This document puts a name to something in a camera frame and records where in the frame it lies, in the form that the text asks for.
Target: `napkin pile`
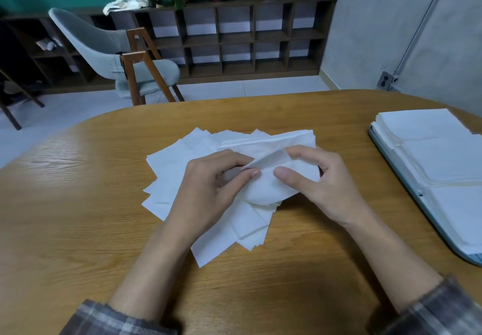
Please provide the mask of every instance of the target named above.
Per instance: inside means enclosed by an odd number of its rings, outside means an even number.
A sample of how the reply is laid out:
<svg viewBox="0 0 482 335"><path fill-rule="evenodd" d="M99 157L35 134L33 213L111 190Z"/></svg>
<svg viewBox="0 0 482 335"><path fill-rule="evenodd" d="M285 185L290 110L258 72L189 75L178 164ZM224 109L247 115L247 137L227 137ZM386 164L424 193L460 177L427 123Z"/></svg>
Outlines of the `napkin pile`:
<svg viewBox="0 0 482 335"><path fill-rule="evenodd" d="M464 253L482 253L482 136L448 109L379 113L391 161Z"/></svg>
<svg viewBox="0 0 482 335"><path fill-rule="evenodd" d="M142 205L164 221L190 160L224 149L251 156L254 161L245 167L228 170L225 179L231 180L241 170L255 167L261 170L261 175L244 187L218 223L203 234L191 250L199 267L213 260L235 242L252 250L264 243L271 217L281 202L297 193L274 177L274 168L285 166L313 181L320 179L316 164L293 160L284 150L293 145L314 148L313 131L293 131L270 136L259 130L251 134L228 130L211 134L196 128L176 143L147 157L157 179L144 190L150 196Z"/></svg>

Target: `forearm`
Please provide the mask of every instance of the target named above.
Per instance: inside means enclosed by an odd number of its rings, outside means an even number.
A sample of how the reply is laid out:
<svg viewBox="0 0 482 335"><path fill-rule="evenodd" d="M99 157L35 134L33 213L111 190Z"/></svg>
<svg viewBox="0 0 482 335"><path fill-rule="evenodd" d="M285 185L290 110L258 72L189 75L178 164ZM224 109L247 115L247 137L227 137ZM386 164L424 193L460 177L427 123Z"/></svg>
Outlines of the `forearm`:
<svg viewBox="0 0 482 335"><path fill-rule="evenodd" d="M159 321L188 249L170 240L163 226L156 228L108 304L127 316Z"/></svg>
<svg viewBox="0 0 482 335"><path fill-rule="evenodd" d="M346 226L346 230L365 254L397 312L443 280L368 206L360 208L358 217L356 223Z"/></svg>

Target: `wooden cubby shelf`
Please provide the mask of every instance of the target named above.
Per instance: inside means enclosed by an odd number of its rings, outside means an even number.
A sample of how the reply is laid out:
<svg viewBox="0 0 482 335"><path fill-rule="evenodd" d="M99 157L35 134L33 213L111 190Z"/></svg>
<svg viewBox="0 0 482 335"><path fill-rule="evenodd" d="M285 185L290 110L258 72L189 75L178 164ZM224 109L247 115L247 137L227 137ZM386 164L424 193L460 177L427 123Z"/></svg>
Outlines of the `wooden cubby shelf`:
<svg viewBox="0 0 482 335"><path fill-rule="evenodd" d="M181 70L178 83L187 84L317 75L335 4L336 0L234 0L190 3L178 11L172 7L143 8L122 14L129 17L135 27L146 28L162 57L178 64ZM295 22L294 28L296 10L307 5L310 9L315 9L312 26L309 27L310 23L303 20ZM280 26L273 27L275 29L266 27L268 19L263 19L263 14L269 13L271 9L280 12L281 22L279 17L274 22ZM117 29L112 16L103 15L101 8L70 11L96 27ZM214 26L211 31L197 32L207 34L196 34L198 28L190 24L192 14L196 11L213 16ZM248 18L242 28L236 28L237 23L234 22L227 31L223 19L235 11ZM159 24L160 16L168 19L168 27L164 23ZM43 74L45 92L68 93L114 88L114 81L105 79L92 70L48 14L11 15L2 20L9 25ZM170 28L170 33L165 37L159 36L159 27ZM64 46L42 51L36 41L45 37L56 38ZM138 49L146 48L142 40L136 40L136 43ZM238 54L237 48L243 50L242 54Z"/></svg>

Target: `chair seat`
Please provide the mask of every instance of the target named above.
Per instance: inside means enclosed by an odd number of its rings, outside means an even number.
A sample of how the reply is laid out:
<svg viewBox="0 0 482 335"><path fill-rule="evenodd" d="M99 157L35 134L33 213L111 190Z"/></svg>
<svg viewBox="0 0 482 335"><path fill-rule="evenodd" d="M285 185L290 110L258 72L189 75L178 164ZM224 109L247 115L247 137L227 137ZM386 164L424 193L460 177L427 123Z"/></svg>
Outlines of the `chair seat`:
<svg viewBox="0 0 482 335"><path fill-rule="evenodd" d="M172 62L171 60L153 60L153 62L167 86L173 86L177 83L181 76L181 71L175 62ZM139 89L139 94L141 96L152 94L160 90L159 85L154 81L153 76L144 62L134 64L134 72L136 74L137 88ZM127 80L116 80L116 91L117 95L121 98L131 98L131 92Z"/></svg>

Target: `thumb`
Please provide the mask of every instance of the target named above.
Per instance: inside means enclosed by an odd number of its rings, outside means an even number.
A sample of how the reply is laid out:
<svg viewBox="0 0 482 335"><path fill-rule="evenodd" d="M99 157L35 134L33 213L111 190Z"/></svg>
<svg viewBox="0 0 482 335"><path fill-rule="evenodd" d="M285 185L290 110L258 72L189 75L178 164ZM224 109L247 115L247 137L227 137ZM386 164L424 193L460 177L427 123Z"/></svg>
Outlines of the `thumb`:
<svg viewBox="0 0 482 335"><path fill-rule="evenodd" d="M298 174L296 171L284 166L278 166L275 168L273 175L287 186L296 189L298 192L304 194L308 198L316 188L316 183L314 181L309 180L303 175Z"/></svg>
<svg viewBox="0 0 482 335"><path fill-rule="evenodd" d="M241 189L250 182L251 179L261 174L259 169L246 169L240 172L235 178L227 183L220 192L222 201L227 205L231 205L234 198L238 195Z"/></svg>

